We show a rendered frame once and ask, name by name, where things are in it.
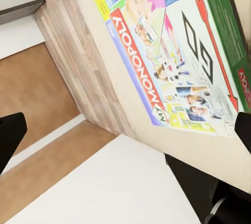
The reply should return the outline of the board game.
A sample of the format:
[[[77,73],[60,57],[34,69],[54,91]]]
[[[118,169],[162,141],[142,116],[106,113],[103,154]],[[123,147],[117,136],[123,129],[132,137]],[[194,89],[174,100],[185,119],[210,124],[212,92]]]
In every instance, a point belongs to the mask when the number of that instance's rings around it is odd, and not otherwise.
[[[240,140],[251,69],[229,0],[94,0],[154,126]]]

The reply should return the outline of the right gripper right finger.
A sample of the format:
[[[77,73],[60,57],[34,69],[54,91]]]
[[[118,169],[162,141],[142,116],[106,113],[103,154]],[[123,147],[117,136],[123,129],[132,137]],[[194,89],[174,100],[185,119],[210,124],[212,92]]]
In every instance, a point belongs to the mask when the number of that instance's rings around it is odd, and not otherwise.
[[[251,154],[251,114],[239,112],[234,130]]]

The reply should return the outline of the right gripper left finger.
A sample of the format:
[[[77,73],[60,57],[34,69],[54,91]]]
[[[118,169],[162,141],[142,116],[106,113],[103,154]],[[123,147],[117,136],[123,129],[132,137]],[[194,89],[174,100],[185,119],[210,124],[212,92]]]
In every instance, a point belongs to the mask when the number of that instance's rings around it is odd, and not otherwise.
[[[23,112],[0,118],[0,176],[26,133]]]

